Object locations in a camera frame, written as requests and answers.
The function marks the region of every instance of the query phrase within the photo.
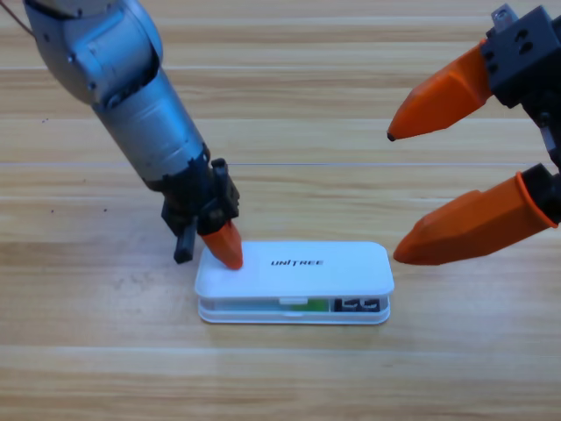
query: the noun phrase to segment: white box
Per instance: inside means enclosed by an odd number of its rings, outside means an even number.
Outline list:
[[[376,325],[390,315],[387,251],[365,241],[244,241],[230,270],[205,248],[195,292],[211,323]]]

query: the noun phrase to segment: unitree logo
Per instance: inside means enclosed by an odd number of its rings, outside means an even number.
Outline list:
[[[273,260],[271,266],[321,266],[323,260]]]

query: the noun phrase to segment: orange fingertip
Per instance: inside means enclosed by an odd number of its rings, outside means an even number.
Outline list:
[[[394,258],[412,265],[442,265],[489,255],[556,227],[517,174],[488,191],[470,191],[422,218],[397,246]]]
[[[479,45],[414,88],[387,130],[390,140],[443,130],[482,107],[489,89]]]
[[[204,244],[212,254],[230,269],[240,269],[244,266],[242,239],[238,228],[229,221],[219,231],[201,236]]]

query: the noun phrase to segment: screw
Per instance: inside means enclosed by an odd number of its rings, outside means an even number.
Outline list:
[[[507,11],[505,11],[504,9],[502,9],[501,11],[498,11],[497,14],[494,15],[497,19],[504,19],[507,17]]]

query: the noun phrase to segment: wooden table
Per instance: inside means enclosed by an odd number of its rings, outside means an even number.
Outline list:
[[[181,98],[231,163],[246,239],[391,254],[425,213],[550,165],[524,112],[494,99],[450,130],[386,139],[410,89],[477,43],[499,4],[145,5]],[[559,232],[440,268],[392,261],[382,326],[206,325],[200,244],[174,264],[160,196],[5,13],[0,35],[0,419],[561,419]]]

